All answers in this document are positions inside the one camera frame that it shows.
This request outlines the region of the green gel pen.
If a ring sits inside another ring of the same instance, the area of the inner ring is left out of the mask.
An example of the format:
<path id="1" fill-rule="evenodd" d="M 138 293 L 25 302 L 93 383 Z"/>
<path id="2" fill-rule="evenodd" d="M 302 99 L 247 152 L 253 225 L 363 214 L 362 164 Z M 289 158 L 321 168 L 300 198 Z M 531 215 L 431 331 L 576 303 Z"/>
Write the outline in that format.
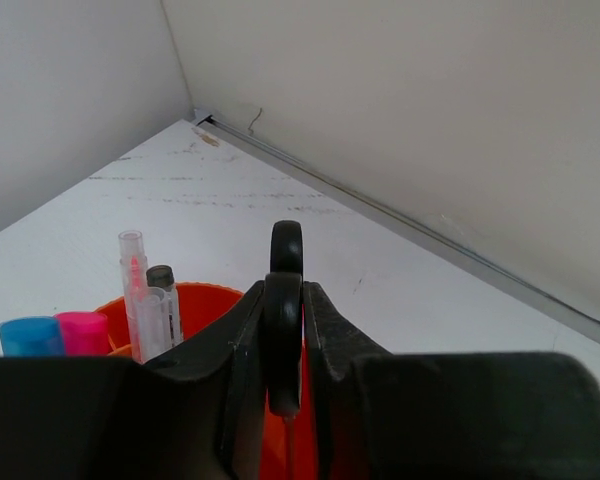
<path id="1" fill-rule="evenodd" d="M 142 363 L 162 355 L 171 348 L 163 295 L 161 289 L 148 287 L 134 297 L 136 330 Z"/>

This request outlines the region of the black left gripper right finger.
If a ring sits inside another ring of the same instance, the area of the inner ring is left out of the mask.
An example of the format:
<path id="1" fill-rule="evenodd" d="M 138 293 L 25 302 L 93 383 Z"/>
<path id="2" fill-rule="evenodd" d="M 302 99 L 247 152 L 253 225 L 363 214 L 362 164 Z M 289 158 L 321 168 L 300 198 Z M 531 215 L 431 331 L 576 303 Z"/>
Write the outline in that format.
<path id="1" fill-rule="evenodd" d="M 393 354 L 304 286 L 321 479 L 600 479 L 600 385 L 556 352 Z"/>

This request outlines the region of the pink white pen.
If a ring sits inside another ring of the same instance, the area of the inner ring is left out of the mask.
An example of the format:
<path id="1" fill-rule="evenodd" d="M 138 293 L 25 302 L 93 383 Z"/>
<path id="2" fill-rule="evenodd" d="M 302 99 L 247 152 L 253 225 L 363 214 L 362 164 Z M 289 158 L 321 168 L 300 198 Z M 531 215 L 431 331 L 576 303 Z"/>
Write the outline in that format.
<path id="1" fill-rule="evenodd" d="M 143 235 L 137 230 L 128 230 L 118 235 L 120 247 L 120 268 L 124 290 L 124 304 L 131 344 L 132 358 L 142 362 L 136 301 L 147 289 L 147 257 Z"/>

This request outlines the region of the black pen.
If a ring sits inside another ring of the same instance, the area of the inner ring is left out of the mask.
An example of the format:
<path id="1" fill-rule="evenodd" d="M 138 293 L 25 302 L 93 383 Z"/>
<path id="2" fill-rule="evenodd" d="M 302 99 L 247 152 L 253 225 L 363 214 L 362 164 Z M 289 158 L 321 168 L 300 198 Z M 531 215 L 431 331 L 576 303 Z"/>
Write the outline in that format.
<path id="1" fill-rule="evenodd" d="M 168 319 L 169 346 L 175 347 L 183 342 L 183 330 L 180 317 L 179 297 L 173 270 L 168 265 L 155 265 L 146 272 L 149 287 L 163 291 L 165 311 Z"/>

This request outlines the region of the blue cap black highlighter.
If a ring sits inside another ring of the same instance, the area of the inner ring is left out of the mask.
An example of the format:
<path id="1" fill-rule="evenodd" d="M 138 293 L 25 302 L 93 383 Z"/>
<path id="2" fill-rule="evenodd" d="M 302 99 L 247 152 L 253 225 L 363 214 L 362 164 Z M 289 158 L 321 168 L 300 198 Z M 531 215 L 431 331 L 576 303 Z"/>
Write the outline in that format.
<path id="1" fill-rule="evenodd" d="M 0 343 L 5 357 L 66 355 L 59 322 L 54 317 L 24 317 L 3 322 Z"/>

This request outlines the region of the pink cap black highlighter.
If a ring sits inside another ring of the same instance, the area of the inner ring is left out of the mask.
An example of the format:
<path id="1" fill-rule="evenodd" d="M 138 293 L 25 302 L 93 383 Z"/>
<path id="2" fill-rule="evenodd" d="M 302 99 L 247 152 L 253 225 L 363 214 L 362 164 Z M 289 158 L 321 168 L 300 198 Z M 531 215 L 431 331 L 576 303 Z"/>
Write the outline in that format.
<path id="1" fill-rule="evenodd" d="M 55 315 L 68 356 L 102 356 L 110 352 L 108 318 L 99 312 L 73 311 Z"/>

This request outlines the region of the black handled scissors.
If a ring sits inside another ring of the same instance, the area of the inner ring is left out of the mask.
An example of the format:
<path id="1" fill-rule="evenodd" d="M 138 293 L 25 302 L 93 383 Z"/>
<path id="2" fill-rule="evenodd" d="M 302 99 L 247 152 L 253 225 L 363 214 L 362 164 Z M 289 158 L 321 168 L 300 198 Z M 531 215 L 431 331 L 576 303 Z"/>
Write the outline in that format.
<path id="1" fill-rule="evenodd" d="M 294 477 L 294 419 L 301 406 L 303 243 L 300 223 L 274 224 L 265 277 L 260 337 L 269 411 L 285 425 L 285 474 Z"/>

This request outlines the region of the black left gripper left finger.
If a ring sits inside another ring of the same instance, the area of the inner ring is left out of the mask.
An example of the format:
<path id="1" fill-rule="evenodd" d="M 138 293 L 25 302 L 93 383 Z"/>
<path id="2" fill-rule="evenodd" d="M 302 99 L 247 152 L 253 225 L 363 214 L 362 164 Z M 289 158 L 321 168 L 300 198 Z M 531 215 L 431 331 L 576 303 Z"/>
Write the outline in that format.
<path id="1" fill-rule="evenodd" d="M 263 289 L 145 364 L 0 357 L 0 479 L 257 478 Z"/>

